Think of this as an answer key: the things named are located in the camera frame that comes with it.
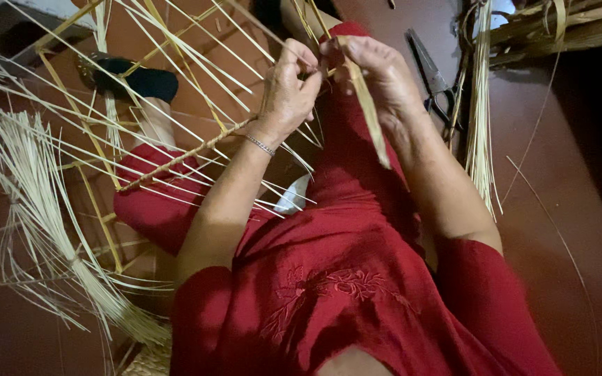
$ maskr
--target twisted rope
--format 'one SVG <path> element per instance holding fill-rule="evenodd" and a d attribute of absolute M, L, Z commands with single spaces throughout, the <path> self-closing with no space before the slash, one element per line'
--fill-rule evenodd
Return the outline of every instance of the twisted rope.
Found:
<path fill-rule="evenodd" d="M 212 140 L 203 141 L 198 147 L 196 147 L 190 151 L 187 151 L 185 154 L 181 155 L 180 157 L 171 159 L 168 163 L 160 165 L 153 172 L 141 175 L 141 177 L 139 177 L 137 180 L 134 180 L 131 183 L 129 183 L 128 185 L 119 189 L 118 192 L 123 192 L 123 191 L 131 189 L 133 187 L 138 187 L 142 182 L 152 179 L 153 176 L 155 176 L 156 174 L 158 174 L 162 171 L 168 171 L 173 165 L 176 165 L 176 164 L 182 162 L 186 158 L 192 157 L 193 155 L 197 154 L 199 151 L 202 151 L 206 148 L 213 149 L 215 144 L 217 144 L 219 141 L 221 141 L 225 137 L 229 136 L 231 133 L 238 131 L 240 128 L 243 128 L 245 125 L 247 125 L 252 120 L 254 120 L 254 118 L 250 118 L 242 123 L 236 124 L 232 129 L 230 129 L 226 132 L 220 133 L 217 137 L 215 137 Z"/>

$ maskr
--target hand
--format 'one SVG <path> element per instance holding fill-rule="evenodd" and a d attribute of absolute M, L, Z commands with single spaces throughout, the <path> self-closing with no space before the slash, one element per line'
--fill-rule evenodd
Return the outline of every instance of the hand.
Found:
<path fill-rule="evenodd" d="M 342 38 L 343 46 L 333 38 L 320 45 L 320 53 L 329 66 L 337 67 L 334 81 L 347 95 L 355 89 L 343 65 L 345 56 L 359 65 L 375 101 L 378 121 L 388 136 L 398 134 L 420 111 L 426 112 L 406 61 L 396 49 L 370 37 Z"/>
<path fill-rule="evenodd" d="M 312 108 L 322 84 L 321 71 L 308 47 L 287 39 L 278 63 L 266 73 L 262 111 L 249 133 L 275 149 L 304 120 L 312 120 Z M 311 75 L 301 81 L 297 78 L 300 73 Z"/>

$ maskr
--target woman's left hand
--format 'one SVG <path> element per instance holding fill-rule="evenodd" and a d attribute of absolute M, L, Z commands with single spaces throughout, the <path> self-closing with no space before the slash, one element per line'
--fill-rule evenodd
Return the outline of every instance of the woman's left hand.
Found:
<path fill-rule="evenodd" d="M 301 81 L 297 78 L 300 73 L 311 74 Z M 249 133 L 269 148 L 277 148 L 304 120 L 313 119 L 312 108 L 321 84 L 322 69 L 318 69 L 311 50 L 287 39 L 278 63 L 266 73 L 262 111 Z"/>

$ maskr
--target scissor blade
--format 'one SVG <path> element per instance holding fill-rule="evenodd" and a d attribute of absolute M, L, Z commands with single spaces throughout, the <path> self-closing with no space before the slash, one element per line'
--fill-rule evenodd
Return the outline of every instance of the scissor blade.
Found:
<path fill-rule="evenodd" d="M 406 31 L 406 38 L 411 47 L 417 53 L 418 61 L 422 65 L 422 73 L 424 75 L 424 81 L 427 84 L 427 89 L 431 94 L 436 94 L 447 90 L 449 86 L 440 74 L 440 71 L 433 63 L 431 56 L 427 52 L 426 48 L 422 44 L 422 40 L 417 36 L 415 30 L 412 28 Z"/>

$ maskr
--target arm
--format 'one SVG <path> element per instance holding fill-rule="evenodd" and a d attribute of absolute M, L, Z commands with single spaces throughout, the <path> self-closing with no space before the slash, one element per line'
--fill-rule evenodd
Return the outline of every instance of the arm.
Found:
<path fill-rule="evenodd" d="M 297 59 L 300 55 L 314 66 Z M 303 44 L 288 39 L 276 66 L 267 73 L 262 111 L 247 126 L 251 136 L 275 150 L 299 124 L 312 115 L 322 73 L 317 59 Z M 296 77 L 312 74 L 306 81 Z M 246 141 L 206 195 L 178 253 L 177 280 L 185 281 L 210 266 L 231 269 L 231 259 L 243 236 L 263 173 L 271 156 Z"/>
<path fill-rule="evenodd" d="M 462 166 L 451 155 L 424 109 L 406 62 L 395 49 L 368 37 L 346 37 L 321 46 L 336 66 L 348 56 L 364 70 L 376 103 L 378 120 L 396 151 L 420 216 L 437 250 L 451 239 L 477 240 L 502 253 L 496 224 Z M 350 92 L 346 69 L 336 81 Z"/>

